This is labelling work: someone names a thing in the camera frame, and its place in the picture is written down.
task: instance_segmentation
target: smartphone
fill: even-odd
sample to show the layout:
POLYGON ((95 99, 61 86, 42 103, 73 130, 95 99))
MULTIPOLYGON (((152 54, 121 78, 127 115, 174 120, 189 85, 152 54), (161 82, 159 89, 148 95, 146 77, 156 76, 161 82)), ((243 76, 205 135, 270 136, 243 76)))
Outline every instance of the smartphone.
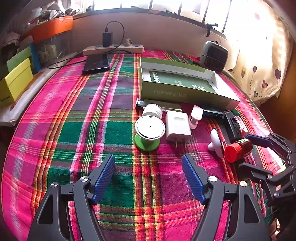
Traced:
POLYGON ((106 72, 110 69, 107 54, 93 54, 88 55, 84 68, 83 74, 97 74, 106 72))

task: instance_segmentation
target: white lid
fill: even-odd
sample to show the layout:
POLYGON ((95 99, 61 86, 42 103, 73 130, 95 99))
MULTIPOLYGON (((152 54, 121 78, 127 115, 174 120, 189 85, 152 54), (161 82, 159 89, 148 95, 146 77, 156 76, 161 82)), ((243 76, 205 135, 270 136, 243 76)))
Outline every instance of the white lid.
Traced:
POLYGON ((153 141, 164 135, 165 124, 158 117, 145 115, 136 121, 135 130, 141 138, 153 141))
POLYGON ((145 115, 152 115, 152 116, 155 116, 155 117, 161 119, 163 116, 163 111, 156 104, 148 104, 148 105, 146 105, 146 107, 144 108, 143 113, 142 113, 142 116, 145 116, 145 115))

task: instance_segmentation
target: metal screw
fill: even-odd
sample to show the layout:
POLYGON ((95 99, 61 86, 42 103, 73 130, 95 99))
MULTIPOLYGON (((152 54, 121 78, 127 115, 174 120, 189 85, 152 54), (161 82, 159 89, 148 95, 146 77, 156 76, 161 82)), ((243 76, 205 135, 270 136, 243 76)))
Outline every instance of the metal screw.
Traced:
POLYGON ((217 178, 215 176, 209 176, 209 180, 211 182, 216 182, 217 181, 217 178))
POLYGON ((89 179, 89 177, 84 176, 84 177, 81 177, 81 178, 80 178, 80 181, 82 181, 83 183, 85 183, 85 182, 88 181, 88 179, 89 179))
POLYGON ((56 188, 57 187, 57 183, 56 182, 53 182, 52 184, 50 184, 50 187, 51 188, 56 188))
POLYGON ((240 184, 242 187, 246 187, 246 186, 248 186, 248 184, 247 184, 245 181, 240 181, 239 184, 240 184))

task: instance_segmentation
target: heart pattern curtain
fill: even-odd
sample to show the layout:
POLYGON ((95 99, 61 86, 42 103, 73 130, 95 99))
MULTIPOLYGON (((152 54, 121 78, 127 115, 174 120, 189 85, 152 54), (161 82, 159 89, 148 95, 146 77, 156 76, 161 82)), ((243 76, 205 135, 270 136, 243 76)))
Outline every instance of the heart pattern curtain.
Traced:
POLYGON ((278 15, 262 0, 234 1, 231 12, 225 34, 238 45, 239 55, 235 67, 228 71, 260 106, 279 95, 293 39, 278 15))

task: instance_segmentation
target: window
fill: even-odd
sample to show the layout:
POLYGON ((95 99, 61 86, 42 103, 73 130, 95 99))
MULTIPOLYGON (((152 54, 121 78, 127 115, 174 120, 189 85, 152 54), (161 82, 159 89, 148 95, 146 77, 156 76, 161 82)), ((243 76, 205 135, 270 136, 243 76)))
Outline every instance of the window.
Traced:
POLYGON ((202 22, 208 3, 209 0, 183 1, 181 7, 181 16, 202 22))
POLYGON ((146 8, 148 9, 150 6, 150 0, 123 0, 122 7, 130 8, 130 7, 138 7, 138 8, 146 8))
POLYGON ((152 9, 164 12, 178 13, 181 2, 182 0, 153 0, 152 9))
POLYGON ((235 2, 235 5, 237 5, 238 2, 245 2, 247 0, 72 0, 71 2, 79 1, 81 3, 93 1, 94 10, 139 8, 169 12, 176 14, 176 17, 187 17, 204 24, 217 23, 218 27, 214 28, 223 33, 228 16, 230 15, 231 19, 235 18, 235 14, 232 11, 229 13, 230 9, 232 9, 232 2, 235 2))
POLYGON ((246 25, 245 20, 249 19, 247 11, 240 11, 241 9, 247 10, 247 0, 232 0, 231 7, 225 26, 224 33, 226 38, 230 41, 236 42, 240 35, 244 32, 244 26, 246 25))

